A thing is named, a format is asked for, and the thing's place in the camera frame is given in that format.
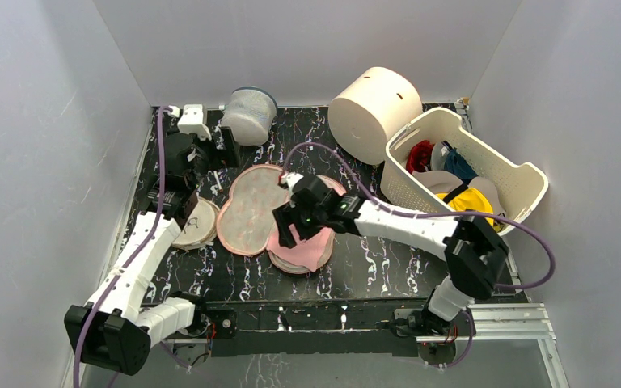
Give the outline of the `pink bra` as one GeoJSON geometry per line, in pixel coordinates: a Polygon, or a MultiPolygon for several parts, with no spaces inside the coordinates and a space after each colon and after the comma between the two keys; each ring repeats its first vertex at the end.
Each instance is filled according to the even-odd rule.
{"type": "Polygon", "coordinates": [[[330,228],[322,228],[312,238],[301,240],[294,225],[289,227],[296,246],[283,247],[279,243],[277,228],[272,230],[266,249],[272,263],[283,272],[294,275],[316,272],[325,265],[333,251],[335,232],[330,228]]]}

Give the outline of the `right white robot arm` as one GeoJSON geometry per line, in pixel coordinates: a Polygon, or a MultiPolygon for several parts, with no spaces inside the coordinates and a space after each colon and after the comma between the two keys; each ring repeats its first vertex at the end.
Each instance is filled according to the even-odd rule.
{"type": "Polygon", "coordinates": [[[492,296],[509,248],[485,217],[435,217],[339,194],[315,175],[284,173],[278,184],[289,192],[289,201],[272,212],[283,247],[294,248],[328,228],[407,244],[446,262],[448,274],[423,309],[396,313],[381,328],[400,337],[444,335],[461,312],[492,296]]]}

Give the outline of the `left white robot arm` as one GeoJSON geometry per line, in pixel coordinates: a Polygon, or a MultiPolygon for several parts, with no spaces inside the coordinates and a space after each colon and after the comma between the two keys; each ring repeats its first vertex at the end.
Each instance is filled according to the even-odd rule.
{"type": "Polygon", "coordinates": [[[88,364],[134,375],[152,347],[170,335],[199,336],[208,329],[203,297],[178,291],[148,309],[142,301],[164,255],[183,233],[197,185],[210,171],[239,167],[240,146],[228,127],[204,138],[160,129],[157,140],[158,170],[124,250],[92,296],[65,314],[76,370],[88,364]]]}

